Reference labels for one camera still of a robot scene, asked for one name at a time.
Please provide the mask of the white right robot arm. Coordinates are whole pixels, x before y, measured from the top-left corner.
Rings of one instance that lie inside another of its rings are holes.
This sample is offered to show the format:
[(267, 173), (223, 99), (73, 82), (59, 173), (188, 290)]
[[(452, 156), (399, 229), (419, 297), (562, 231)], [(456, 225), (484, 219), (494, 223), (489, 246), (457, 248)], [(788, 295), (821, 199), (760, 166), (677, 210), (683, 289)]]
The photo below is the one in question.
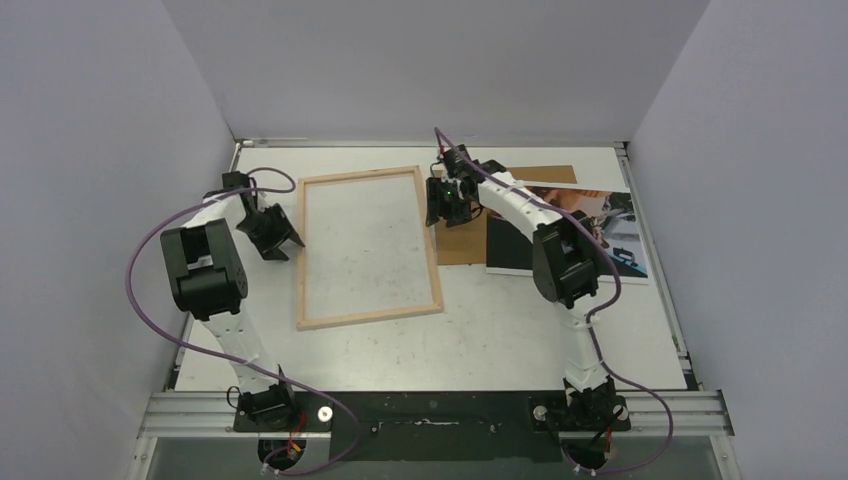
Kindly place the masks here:
[[(573, 309), (599, 288), (601, 268), (608, 263), (589, 231), (584, 214), (570, 214), (533, 193), (500, 163), (481, 163), (465, 146), (442, 149), (442, 171), (426, 180), (426, 224), (452, 228), (472, 220), (474, 207), (497, 214), (531, 244), (531, 271), (539, 294), (561, 309)], [(566, 340), (565, 414), (577, 428), (588, 429), (605, 410), (618, 408), (615, 381), (605, 367), (591, 312), (570, 322)]]

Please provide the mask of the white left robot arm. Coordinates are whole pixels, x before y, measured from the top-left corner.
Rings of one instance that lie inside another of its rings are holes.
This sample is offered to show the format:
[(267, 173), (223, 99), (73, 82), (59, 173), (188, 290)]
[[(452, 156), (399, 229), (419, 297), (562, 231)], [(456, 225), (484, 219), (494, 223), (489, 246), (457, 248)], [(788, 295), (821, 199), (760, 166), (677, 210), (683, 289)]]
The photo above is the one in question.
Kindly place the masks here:
[(233, 239), (247, 237), (264, 261), (285, 262), (286, 242), (304, 244), (284, 209), (269, 203), (248, 173), (223, 174), (222, 187), (183, 225), (165, 230), (160, 245), (173, 299), (218, 341), (237, 376), (238, 417), (282, 431), (301, 409), (290, 384), (271, 377), (280, 367), (264, 347), (244, 306), (248, 276)]

